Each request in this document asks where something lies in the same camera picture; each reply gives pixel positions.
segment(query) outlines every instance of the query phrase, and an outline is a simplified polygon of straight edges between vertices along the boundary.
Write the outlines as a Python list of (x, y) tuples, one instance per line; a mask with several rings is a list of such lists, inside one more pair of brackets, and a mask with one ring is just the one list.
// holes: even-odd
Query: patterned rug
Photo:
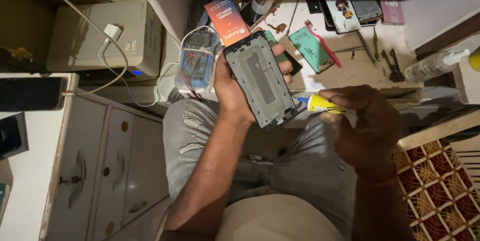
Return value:
[(480, 201), (447, 140), (393, 153), (410, 227), (418, 241), (474, 241)]

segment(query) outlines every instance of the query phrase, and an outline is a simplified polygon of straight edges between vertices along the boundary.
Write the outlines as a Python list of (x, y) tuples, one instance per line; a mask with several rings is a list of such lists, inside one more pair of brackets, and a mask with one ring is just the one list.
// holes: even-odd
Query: hand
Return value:
[[(285, 47), (282, 44), (272, 47), (275, 56), (282, 54), (284, 50)], [(291, 62), (281, 62), (278, 66), (282, 74), (284, 74), (285, 83), (291, 83), (292, 79), (287, 75), (292, 70)], [(223, 54), (220, 54), (216, 61), (213, 87), (220, 103), (221, 116), (235, 118), (236, 121), (255, 122), (255, 116), (249, 108), (245, 94), (237, 81), (232, 78), (230, 68)]]
[(356, 110), (358, 115), (354, 129), (344, 115), (322, 113), (322, 119), (334, 122), (335, 152), (363, 179), (380, 183), (392, 178), (392, 152), (400, 139), (399, 112), (368, 85), (321, 90), (318, 94)]

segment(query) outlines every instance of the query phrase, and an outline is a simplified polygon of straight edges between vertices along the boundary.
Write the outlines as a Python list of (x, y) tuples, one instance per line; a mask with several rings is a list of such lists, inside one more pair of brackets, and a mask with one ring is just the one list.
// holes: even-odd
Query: usb charger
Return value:
[(117, 41), (122, 33), (122, 30), (113, 24), (107, 24), (105, 29), (103, 30), (109, 37), (111, 37), (114, 41)]

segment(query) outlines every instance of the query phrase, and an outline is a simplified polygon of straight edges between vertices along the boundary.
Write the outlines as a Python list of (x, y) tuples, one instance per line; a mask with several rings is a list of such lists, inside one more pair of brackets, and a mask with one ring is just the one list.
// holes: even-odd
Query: white charging cable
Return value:
[[(190, 31), (186, 36), (183, 37), (182, 39), (182, 42), (181, 42), (181, 45), (180, 45), (180, 52), (178, 54), (178, 62), (176, 63), (167, 63), (165, 64), (165, 66), (163, 67), (162, 71), (160, 72), (160, 76), (158, 77), (158, 80), (156, 81), (156, 88), (155, 88), (155, 92), (154, 92), (154, 96), (155, 96), (155, 99), (153, 101), (153, 103), (149, 104), (149, 105), (141, 105), (139, 104), (136, 100), (135, 100), (135, 97), (133, 96), (132, 92), (130, 91), (130, 87), (129, 85), (127, 84), (127, 82), (125, 81), (125, 79), (123, 79), (123, 77), (120, 77), (120, 79), (123, 81), (123, 83), (125, 84), (125, 86), (127, 87), (127, 91), (128, 93), (130, 94), (130, 97), (131, 99), (135, 102), (136, 105), (138, 105), (139, 107), (150, 107), (150, 106), (153, 106), (155, 104), (157, 104), (159, 101), (160, 101), (160, 93), (159, 93), (159, 84), (160, 84), (160, 80), (162, 79), (163, 77), (163, 72), (165, 71), (166, 68), (168, 68), (168, 66), (171, 66), (171, 65), (176, 65), (176, 64), (179, 64), (180, 61), (181, 61), (181, 58), (182, 58), (182, 52), (183, 52), (183, 43), (185, 42), (185, 39), (190, 36), (193, 32), (199, 30), (199, 29), (202, 29), (202, 28), (207, 28), (208, 30), (216, 33), (217, 30), (215, 30), (215, 28), (213, 27), (210, 27), (210, 26), (200, 26), (196, 29), (193, 29), (192, 31)], [(103, 52), (105, 51), (104, 49), (106, 49), (105, 46), (108, 47), (109, 45), (109, 41), (105, 41), (102, 45), (102, 47), (100, 48), (99, 52), (98, 52), (98, 59), (100, 60), (100, 62), (102, 62), (102, 64), (107, 67), (111, 72), (113, 72), (115, 75), (118, 75), (114, 70), (111, 69), (111, 67), (107, 64), (106, 60), (104, 61), (103, 58), (102, 58), (102, 55), (103, 55)]]
[[(103, 58), (102, 58), (102, 55), (103, 55), (103, 52), (106, 50), (106, 46), (108, 46), (110, 43), (110, 41), (106, 41), (103, 43), (102, 47), (100, 48), (100, 51), (98, 52), (98, 59), (100, 60), (100, 62), (102, 62), (102, 64), (107, 67), (111, 72), (113, 72), (115, 75), (118, 75), (114, 70), (112, 70), (112, 68), (107, 64), (106, 60), (104, 61)], [(174, 64), (178, 64), (178, 63), (167, 63), (165, 64), (165, 66), (163, 67), (162, 71), (160, 72), (160, 76), (158, 77), (157, 81), (156, 81), (156, 88), (155, 88), (155, 92), (153, 93), (154, 96), (155, 96), (155, 99), (153, 101), (153, 103), (149, 104), (149, 105), (141, 105), (139, 104), (136, 100), (135, 100), (135, 97), (134, 95), (132, 94), (132, 92), (130, 91), (130, 86), (127, 84), (127, 81), (125, 81), (125, 79), (123, 79), (123, 77), (120, 77), (120, 79), (123, 81), (123, 83), (125, 84), (125, 86), (127, 87), (127, 91), (128, 91), (128, 94), (130, 94), (130, 97), (131, 99), (133, 100), (133, 102), (138, 105), (139, 107), (150, 107), (150, 106), (153, 106), (157, 103), (159, 103), (160, 101), (160, 93), (159, 93), (159, 84), (160, 84), (160, 80), (162, 79), (163, 77), (163, 72), (165, 71), (165, 69), (169, 66), (169, 65), (174, 65)]]
[(72, 4), (69, 0), (63, 0), (65, 1), (65, 3), (67, 3), (74, 11), (76, 11), (78, 14), (80, 14), (81, 17), (83, 17), (88, 23), (90, 23), (95, 29), (97, 29), (100, 33), (102, 33), (108, 41), (110, 41), (111, 43), (113, 43), (113, 45), (115, 45), (115, 47), (118, 49), (118, 51), (120, 52), (120, 54), (122, 55), (123, 57), (123, 60), (125, 60), (125, 67), (123, 68), (122, 72), (120, 74), (117, 74), (117, 78), (111, 80), (109, 83), (103, 85), (103, 86), (100, 86), (96, 89), (93, 89), (92, 91), (88, 91), (88, 92), (83, 92), (83, 93), (75, 93), (75, 95), (87, 95), (87, 94), (91, 94), (93, 92), (96, 92), (96, 91), (99, 91), (100, 89), (103, 89), (111, 84), (113, 84), (114, 82), (116, 82), (118, 79), (120, 79), (122, 77), (122, 75), (127, 72), (127, 67), (128, 67), (128, 60), (127, 60), (127, 56), (125, 56), (125, 54), (123, 53), (122, 49), (117, 45), (117, 43), (115, 42), (115, 40), (113, 40), (109, 35), (107, 35), (107, 33), (105, 33), (102, 29), (100, 29), (95, 23), (93, 23), (89, 18), (87, 18), (87, 16), (85, 16), (74, 4)]

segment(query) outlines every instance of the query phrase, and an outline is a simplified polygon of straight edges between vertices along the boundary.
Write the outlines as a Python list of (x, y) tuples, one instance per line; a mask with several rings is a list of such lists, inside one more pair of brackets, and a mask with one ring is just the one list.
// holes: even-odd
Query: grey jeans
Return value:
[[(172, 201), (194, 170), (216, 120), (211, 108), (194, 99), (183, 99), (168, 109), (163, 139)], [(357, 177), (332, 150), (329, 133), (329, 127), (317, 116), (273, 164), (240, 157), (228, 204), (267, 194), (294, 195), (320, 210), (349, 240)]]

